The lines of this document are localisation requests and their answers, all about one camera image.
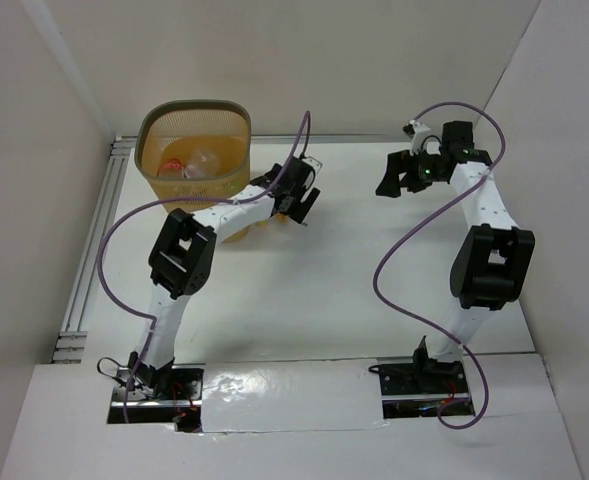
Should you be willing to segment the clear bottle orange cap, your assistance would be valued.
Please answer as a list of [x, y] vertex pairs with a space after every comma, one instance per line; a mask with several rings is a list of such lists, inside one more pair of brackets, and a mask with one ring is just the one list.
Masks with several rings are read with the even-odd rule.
[[284, 214], [281, 213], [277, 213], [276, 215], [270, 217], [269, 219], [266, 220], [261, 220], [259, 222], [256, 222], [255, 225], [257, 227], [265, 227], [269, 224], [276, 224], [276, 223], [280, 223], [280, 224], [287, 224], [290, 221], [290, 218]]

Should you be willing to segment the green plastic bottle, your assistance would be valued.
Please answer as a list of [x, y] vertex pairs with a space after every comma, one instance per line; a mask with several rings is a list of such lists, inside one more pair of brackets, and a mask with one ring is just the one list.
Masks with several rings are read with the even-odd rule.
[[246, 185], [247, 182], [244, 180], [230, 180], [223, 185], [223, 192], [227, 197], [232, 197], [241, 192]]

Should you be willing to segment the red cap cola bottle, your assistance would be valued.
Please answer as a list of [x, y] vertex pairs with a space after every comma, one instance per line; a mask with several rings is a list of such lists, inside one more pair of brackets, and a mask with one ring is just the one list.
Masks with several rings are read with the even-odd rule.
[[184, 179], [184, 165], [178, 158], [171, 158], [159, 167], [157, 176], [164, 179]]

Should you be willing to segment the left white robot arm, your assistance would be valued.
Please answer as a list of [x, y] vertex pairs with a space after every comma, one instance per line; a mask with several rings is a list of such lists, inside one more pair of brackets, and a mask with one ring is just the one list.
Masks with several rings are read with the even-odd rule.
[[239, 231], [281, 214], [301, 224], [320, 190], [322, 163], [301, 155], [278, 163], [227, 202], [186, 213], [171, 211], [148, 259], [153, 283], [148, 326], [130, 353], [137, 389], [150, 399], [170, 390], [175, 341], [189, 300], [211, 273], [216, 246]]

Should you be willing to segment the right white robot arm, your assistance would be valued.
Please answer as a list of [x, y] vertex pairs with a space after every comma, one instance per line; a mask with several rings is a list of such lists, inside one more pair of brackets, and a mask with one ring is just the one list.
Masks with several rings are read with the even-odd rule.
[[535, 236], [520, 228], [508, 213], [493, 177], [490, 155], [475, 147], [470, 122], [445, 123], [436, 153], [427, 150], [428, 140], [434, 137], [429, 127], [412, 120], [403, 131], [410, 146], [387, 156], [375, 194], [398, 198], [403, 191], [418, 193], [435, 183], [446, 183], [463, 197], [460, 205], [468, 226], [449, 275], [452, 303], [443, 328], [452, 336], [442, 334], [424, 342], [429, 357], [410, 369], [414, 387], [431, 392], [445, 379], [440, 362], [460, 359], [462, 348], [457, 342], [468, 343], [493, 312], [518, 299]]

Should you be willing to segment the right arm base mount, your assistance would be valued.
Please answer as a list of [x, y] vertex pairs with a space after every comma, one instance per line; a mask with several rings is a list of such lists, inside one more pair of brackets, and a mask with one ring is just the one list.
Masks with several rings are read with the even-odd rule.
[[473, 401], [460, 359], [439, 361], [429, 356], [425, 339], [409, 360], [386, 360], [368, 367], [378, 378], [383, 418], [471, 416]]

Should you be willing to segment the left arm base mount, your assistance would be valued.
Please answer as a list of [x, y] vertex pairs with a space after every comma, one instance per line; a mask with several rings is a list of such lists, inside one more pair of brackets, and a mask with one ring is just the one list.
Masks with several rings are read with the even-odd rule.
[[157, 393], [139, 379], [127, 388], [127, 367], [111, 357], [100, 358], [96, 369], [112, 381], [108, 424], [167, 424], [177, 432], [202, 431], [203, 365], [174, 365], [169, 383]]

